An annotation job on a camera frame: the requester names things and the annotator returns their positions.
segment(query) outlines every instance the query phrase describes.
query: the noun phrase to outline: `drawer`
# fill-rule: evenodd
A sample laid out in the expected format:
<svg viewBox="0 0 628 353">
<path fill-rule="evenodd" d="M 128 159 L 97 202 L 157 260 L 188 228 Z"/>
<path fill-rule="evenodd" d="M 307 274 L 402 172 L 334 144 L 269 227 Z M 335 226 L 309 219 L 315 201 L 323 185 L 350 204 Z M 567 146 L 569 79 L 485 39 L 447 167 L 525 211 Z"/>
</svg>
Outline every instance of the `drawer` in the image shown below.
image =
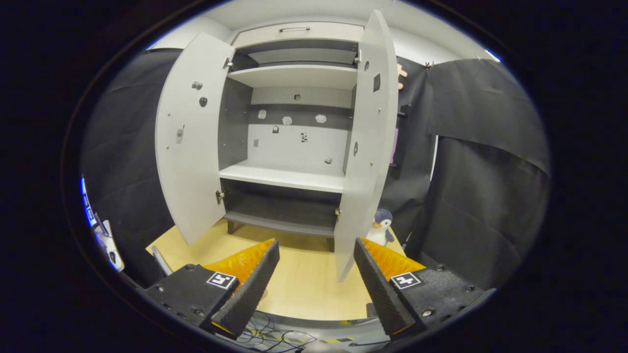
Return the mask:
<svg viewBox="0 0 628 353">
<path fill-rule="evenodd" d="M 338 22 L 294 22 L 274 24 L 240 32 L 232 46 L 236 49 L 283 40 L 337 40 L 358 42 L 364 27 Z"/>
</svg>

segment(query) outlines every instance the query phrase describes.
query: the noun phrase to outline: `white ceiling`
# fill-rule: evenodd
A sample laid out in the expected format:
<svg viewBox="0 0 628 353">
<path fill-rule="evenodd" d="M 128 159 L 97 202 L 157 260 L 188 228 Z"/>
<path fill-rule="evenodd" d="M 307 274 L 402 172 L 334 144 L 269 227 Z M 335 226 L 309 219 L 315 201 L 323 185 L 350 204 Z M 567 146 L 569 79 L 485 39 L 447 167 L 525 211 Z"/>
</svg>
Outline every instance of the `white ceiling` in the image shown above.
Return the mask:
<svg viewBox="0 0 628 353">
<path fill-rule="evenodd" d="M 484 49 L 449 24 L 397 0 L 233 0 L 206 12 L 204 16 L 241 30 L 254 24 L 281 18 L 333 16 L 366 24 L 371 11 L 378 9 L 390 27 L 430 40 L 461 57 L 474 58 Z"/>
</svg>

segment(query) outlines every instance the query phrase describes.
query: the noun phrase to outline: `white wall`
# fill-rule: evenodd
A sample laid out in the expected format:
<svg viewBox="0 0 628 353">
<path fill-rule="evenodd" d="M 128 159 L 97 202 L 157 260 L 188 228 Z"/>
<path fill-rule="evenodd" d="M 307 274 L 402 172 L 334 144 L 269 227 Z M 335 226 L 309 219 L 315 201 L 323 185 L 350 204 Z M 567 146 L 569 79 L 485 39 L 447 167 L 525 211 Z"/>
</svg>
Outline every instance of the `white wall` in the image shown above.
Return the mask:
<svg viewBox="0 0 628 353">
<path fill-rule="evenodd" d="M 230 29 L 213 19 L 204 16 L 197 16 L 196 18 L 193 18 L 170 31 L 158 40 L 151 49 L 184 49 L 201 32 L 212 35 L 222 41 L 226 41 L 231 34 Z"/>
<path fill-rule="evenodd" d="M 391 27 L 395 54 L 424 65 L 459 60 L 462 57 L 422 37 Z"/>
</svg>

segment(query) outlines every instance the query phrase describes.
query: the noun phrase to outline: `cabinet door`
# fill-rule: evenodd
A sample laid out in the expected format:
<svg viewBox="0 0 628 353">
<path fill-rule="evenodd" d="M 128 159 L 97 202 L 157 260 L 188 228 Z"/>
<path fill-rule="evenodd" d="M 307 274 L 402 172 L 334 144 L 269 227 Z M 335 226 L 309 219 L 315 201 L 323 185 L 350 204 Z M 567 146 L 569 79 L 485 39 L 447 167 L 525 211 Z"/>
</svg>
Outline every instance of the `cabinet door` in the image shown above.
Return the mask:
<svg viewBox="0 0 628 353">
<path fill-rule="evenodd" d="M 224 203 L 216 197 L 218 115 L 228 72 L 225 60 L 234 52 L 223 41 L 200 33 L 181 52 L 161 91 L 155 125 L 157 170 L 172 219 L 188 244 L 225 215 Z"/>
<path fill-rule="evenodd" d="M 365 237 L 386 181 L 397 117 L 397 59 L 393 39 L 378 10 L 373 10 L 359 42 L 354 123 L 342 213 L 334 230 L 338 281 L 353 266 L 356 237 Z"/>
</svg>

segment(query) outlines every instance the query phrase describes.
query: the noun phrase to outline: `table surface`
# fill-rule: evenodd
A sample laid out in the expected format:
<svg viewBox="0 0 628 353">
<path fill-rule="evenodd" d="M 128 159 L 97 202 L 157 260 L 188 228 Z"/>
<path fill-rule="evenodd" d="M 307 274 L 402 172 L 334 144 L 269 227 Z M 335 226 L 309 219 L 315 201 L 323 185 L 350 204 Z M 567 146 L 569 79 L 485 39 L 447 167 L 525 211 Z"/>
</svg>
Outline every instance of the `table surface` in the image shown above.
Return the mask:
<svg viewBox="0 0 628 353">
<path fill-rule="evenodd" d="M 275 268 L 257 310 L 285 317 L 309 320 L 355 320 L 366 318 L 371 298 L 354 264 L 343 283 L 336 280 L 334 253 L 324 237 L 303 236 L 236 225 L 227 233 L 227 221 L 221 220 L 199 240 L 188 246 L 176 226 L 165 232 L 146 250 L 156 246 L 173 271 L 192 264 L 208 264 L 226 258 L 270 238 L 279 241 L 279 263 Z M 405 255 L 394 232 L 394 242 L 386 247 Z"/>
</svg>

